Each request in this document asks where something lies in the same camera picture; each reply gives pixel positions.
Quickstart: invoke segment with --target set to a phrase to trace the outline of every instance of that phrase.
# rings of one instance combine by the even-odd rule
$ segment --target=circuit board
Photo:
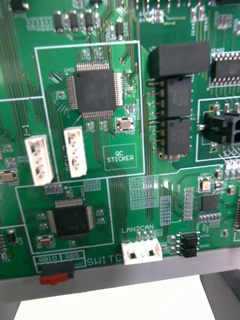
[[[0,1],[0,279],[240,245],[239,16]]]

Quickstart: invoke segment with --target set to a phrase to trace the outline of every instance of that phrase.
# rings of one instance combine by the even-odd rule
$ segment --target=black connector
[[[197,256],[198,235],[196,232],[184,233],[181,235],[180,252],[184,258]]]
[[[203,137],[225,146],[240,145],[240,114],[204,115]]]

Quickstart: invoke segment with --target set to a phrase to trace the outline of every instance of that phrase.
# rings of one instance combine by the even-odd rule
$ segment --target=white connector
[[[157,238],[122,243],[122,255],[125,265],[162,261],[163,253]]]
[[[54,178],[46,135],[33,135],[25,140],[34,185],[44,186]]]
[[[65,129],[64,138],[71,178],[85,176],[87,174],[87,162],[83,128],[75,126]]]

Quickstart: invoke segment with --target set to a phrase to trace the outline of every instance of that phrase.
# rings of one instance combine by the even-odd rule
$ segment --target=gray surface
[[[205,274],[201,283],[216,320],[240,319],[240,301],[221,273]]]
[[[0,301],[19,302],[97,289],[114,288],[240,268],[240,247],[198,253],[194,258],[174,256],[160,262],[97,267],[76,271],[74,278],[56,286],[39,285],[39,277],[0,281]]]

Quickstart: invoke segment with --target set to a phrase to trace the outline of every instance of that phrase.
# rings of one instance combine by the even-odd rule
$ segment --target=green circuit board
[[[122,264],[121,244],[154,239],[163,259],[240,245],[240,5],[225,2],[0,1],[1,279]]]

